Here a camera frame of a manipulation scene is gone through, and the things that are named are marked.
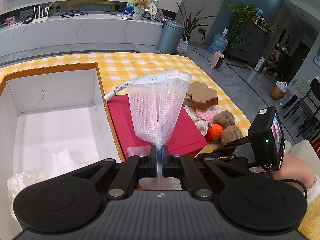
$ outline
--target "sponge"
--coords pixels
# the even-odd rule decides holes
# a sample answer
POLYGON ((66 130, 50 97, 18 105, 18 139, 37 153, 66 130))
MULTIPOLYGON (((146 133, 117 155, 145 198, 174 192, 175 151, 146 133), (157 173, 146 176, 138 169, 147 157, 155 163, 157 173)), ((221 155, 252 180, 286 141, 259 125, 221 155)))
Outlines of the sponge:
POLYGON ((211 106, 218 104, 218 94, 213 88, 206 84, 195 81, 189 85, 187 96, 192 99, 195 109, 206 111, 211 106))
POLYGON ((240 139, 242 137, 243 135, 239 127, 232 124, 223 131, 221 135, 221 144, 226 145, 228 142, 240 139))

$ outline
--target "mesh bag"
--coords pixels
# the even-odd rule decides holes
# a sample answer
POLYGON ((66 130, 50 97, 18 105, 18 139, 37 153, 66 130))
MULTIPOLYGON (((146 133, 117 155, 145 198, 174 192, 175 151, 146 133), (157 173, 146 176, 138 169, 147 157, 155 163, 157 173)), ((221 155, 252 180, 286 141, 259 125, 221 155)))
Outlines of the mesh bag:
POLYGON ((158 177, 161 147, 172 135, 190 80, 188 73, 167 69, 139 76, 128 85, 134 132, 157 147, 158 177))

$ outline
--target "trash can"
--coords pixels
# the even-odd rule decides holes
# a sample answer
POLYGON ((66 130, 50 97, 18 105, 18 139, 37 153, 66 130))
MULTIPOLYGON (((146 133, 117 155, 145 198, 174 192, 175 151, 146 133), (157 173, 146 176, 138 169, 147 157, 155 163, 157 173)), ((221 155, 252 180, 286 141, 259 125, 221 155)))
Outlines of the trash can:
POLYGON ((279 89, 277 87, 276 84, 273 84, 271 91, 270 91, 270 96, 274 101, 280 100, 281 98, 283 98, 285 95, 285 93, 283 93, 281 91, 281 89, 279 89))
POLYGON ((177 50, 184 29, 185 27, 182 24, 166 20, 157 49, 165 54, 172 54, 177 50))

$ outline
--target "gray tile floor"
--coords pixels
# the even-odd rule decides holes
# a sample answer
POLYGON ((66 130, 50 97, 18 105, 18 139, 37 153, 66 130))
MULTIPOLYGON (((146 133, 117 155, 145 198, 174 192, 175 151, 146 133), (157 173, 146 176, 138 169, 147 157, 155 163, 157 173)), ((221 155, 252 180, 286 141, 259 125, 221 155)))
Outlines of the gray tile floor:
MULTIPOLYGON (((275 81, 270 76, 265 76, 261 73, 252 72, 245 69, 243 63, 237 61, 229 61, 225 59, 225 63, 219 70, 210 68, 209 61, 212 54, 206 49, 195 49, 202 56, 193 51, 195 47, 188 46, 186 54, 179 54, 189 57, 203 71, 205 71, 230 97, 230 99, 242 110, 244 115, 250 122, 253 121, 260 109, 275 105, 280 115, 285 139, 292 145, 300 142, 303 138, 297 138, 297 125, 301 124, 301 118, 296 124, 292 125, 293 120, 302 112, 298 110, 292 117, 283 119, 286 111, 281 109, 280 104, 285 104, 289 99, 290 93, 287 92, 284 98, 279 101, 274 101, 270 97, 270 89, 275 81)), ((141 53, 161 53, 156 49, 156 46, 140 45, 140 44, 120 44, 120 43, 91 43, 91 44, 70 44, 61 46, 51 46, 38 49, 30 49, 27 51, 17 52, 10 55, 0 57, 0 67, 12 65, 18 62, 31 60, 34 58, 43 58, 56 55, 66 55, 73 53, 88 53, 102 51, 127 51, 141 53)))

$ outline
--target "white cardboard box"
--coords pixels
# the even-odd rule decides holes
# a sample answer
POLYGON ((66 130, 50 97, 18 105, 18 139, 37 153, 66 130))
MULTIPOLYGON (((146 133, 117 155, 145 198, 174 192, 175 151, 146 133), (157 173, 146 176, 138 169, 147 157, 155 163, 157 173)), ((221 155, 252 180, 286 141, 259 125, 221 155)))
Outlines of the white cardboard box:
POLYGON ((124 158, 96 63, 11 73, 0 92, 0 239, 9 240, 21 231, 10 213, 6 181, 12 175, 52 176, 52 154, 65 148, 82 165, 124 158))

